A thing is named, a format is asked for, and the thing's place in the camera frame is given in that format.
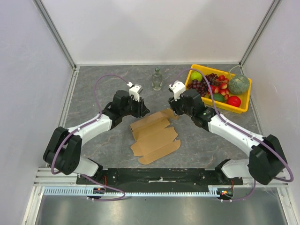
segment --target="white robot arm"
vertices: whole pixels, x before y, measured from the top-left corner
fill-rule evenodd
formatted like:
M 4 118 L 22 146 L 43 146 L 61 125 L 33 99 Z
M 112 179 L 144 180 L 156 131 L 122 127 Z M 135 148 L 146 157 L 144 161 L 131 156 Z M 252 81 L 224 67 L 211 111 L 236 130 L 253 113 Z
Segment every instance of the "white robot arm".
M 132 83 L 128 86 L 130 87 L 129 93 L 124 90 L 117 91 L 112 102 L 91 120 L 67 129 L 56 128 L 44 153 L 44 161 L 52 164 L 60 144 L 67 136 L 70 136 L 64 147 L 59 149 L 54 167 L 65 175 L 82 173 L 93 176 L 102 166 L 90 159 L 80 157 L 81 147 L 100 133 L 116 127 L 122 122 L 124 116 L 132 115 L 140 118 L 149 113 L 139 95 L 142 87 Z
M 223 161 L 220 165 L 225 179 L 252 176 L 256 181 L 267 185 L 284 169 L 282 162 L 258 142 L 271 147 L 286 162 L 280 142 L 275 136 L 263 137 L 234 124 L 215 109 L 206 107 L 200 94 L 194 89 L 185 90 L 182 82 L 176 81 L 170 85 L 169 90 L 174 94 L 169 99 L 169 104 L 176 115 L 190 116 L 196 126 L 227 139 L 249 157 Z

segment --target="white enclosure wall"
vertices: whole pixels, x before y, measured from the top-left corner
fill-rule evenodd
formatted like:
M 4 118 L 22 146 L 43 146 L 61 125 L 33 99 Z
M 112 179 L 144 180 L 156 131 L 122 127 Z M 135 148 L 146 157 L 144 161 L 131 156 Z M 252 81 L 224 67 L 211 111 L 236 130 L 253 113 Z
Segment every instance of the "white enclosure wall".
M 0 223 L 20 224 L 72 69 L 32 0 L 0 3 Z
M 300 9 L 299 0 L 281 1 L 244 66 L 253 80 L 252 98 L 265 135 L 280 139 L 295 175 L 290 184 L 300 204 Z
M 238 62 L 272 0 L 43 0 L 76 64 Z

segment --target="gray marble surface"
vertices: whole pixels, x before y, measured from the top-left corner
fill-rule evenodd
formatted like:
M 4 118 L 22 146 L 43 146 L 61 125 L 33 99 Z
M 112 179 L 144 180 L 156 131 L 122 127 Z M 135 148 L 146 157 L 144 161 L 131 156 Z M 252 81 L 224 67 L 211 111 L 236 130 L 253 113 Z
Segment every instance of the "gray marble surface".
M 228 71 L 234 65 L 209 65 L 211 68 Z M 163 87 L 155 91 L 151 87 L 151 74 L 155 67 L 159 67 L 164 76 Z M 141 96 L 150 113 L 163 110 L 169 106 L 168 98 L 172 95 L 168 85 L 174 77 L 190 65 L 147 65 L 147 66 L 91 66 L 81 67 L 73 93 L 66 127 L 79 125 L 93 118 L 99 109 L 95 104 L 93 86 L 95 81 L 104 74 L 113 73 L 125 77 L 127 80 L 142 85 Z M 240 73 L 236 68 L 233 73 Z M 187 74 L 180 80 L 185 81 Z M 105 77 L 98 83 L 97 97 L 101 106 L 112 101 L 117 90 L 128 90 L 128 86 L 119 78 Z M 238 125 L 258 133 L 257 124 L 251 106 L 243 114 L 236 114 L 221 110 L 224 115 Z M 175 127 L 181 147 L 149 164 L 142 165 L 133 156 L 130 146 L 135 143 L 129 124 L 137 118 L 127 116 L 116 128 L 104 132 L 87 142 L 82 147 L 82 156 L 91 158 L 104 167 L 123 168 L 214 168 L 226 158 L 243 159 L 246 155 L 227 140 L 196 127 L 191 119 L 182 115 L 178 120 L 170 120 Z

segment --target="clear glass bottle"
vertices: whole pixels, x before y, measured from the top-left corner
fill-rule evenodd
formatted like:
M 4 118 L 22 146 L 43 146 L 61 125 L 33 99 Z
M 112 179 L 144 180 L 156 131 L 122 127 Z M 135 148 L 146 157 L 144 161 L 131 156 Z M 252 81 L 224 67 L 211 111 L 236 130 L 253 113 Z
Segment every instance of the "clear glass bottle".
M 155 68 L 152 74 L 152 87 L 154 90 L 160 90 L 163 85 L 163 75 L 159 71 L 159 68 Z

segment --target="green melon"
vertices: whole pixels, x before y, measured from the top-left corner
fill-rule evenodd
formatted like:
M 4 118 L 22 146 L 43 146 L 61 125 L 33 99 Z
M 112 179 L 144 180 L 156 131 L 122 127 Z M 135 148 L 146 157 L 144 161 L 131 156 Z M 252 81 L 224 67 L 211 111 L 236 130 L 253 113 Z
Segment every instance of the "green melon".
M 244 75 L 236 75 L 228 83 L 228 89 L 234 95 L 245 93 L 249 86 L 249 79 Z

